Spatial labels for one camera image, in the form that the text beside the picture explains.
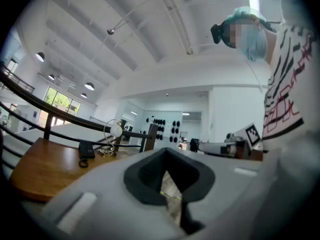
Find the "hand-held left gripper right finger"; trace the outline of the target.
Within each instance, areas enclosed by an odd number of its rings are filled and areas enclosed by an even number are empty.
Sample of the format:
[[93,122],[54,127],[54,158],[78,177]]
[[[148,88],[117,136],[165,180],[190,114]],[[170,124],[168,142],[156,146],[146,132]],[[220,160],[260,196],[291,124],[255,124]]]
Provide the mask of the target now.
[[273,150],[248,174],[239,170],[249,170],[249,161],[167,153],[215,175],[212,186],[197,182],[182,193],[180,240],[296,240],[311,231],[312,134]]

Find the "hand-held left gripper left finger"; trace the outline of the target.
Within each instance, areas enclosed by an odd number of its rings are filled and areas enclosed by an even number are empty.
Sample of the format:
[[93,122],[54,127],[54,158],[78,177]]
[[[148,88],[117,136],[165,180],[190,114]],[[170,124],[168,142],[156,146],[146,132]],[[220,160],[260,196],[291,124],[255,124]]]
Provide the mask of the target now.
[[53,240],[178,240],[185,232],[166,206],[139,202],[124,184],[126,169],[147,151],[100,165],[46,204],[22,206]]

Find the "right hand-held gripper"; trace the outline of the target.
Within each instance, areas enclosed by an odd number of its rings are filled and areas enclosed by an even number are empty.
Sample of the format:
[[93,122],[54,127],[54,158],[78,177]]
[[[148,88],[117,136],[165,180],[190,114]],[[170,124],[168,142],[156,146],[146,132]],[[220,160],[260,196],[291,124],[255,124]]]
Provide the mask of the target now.
[[222,143],[200,142],[192,139],[190,151],[202,152],[211,156],[229,156],[241,160],[262,161],[263,152],[255,149],[262,141],[254,123],[244,128],[230,132]]

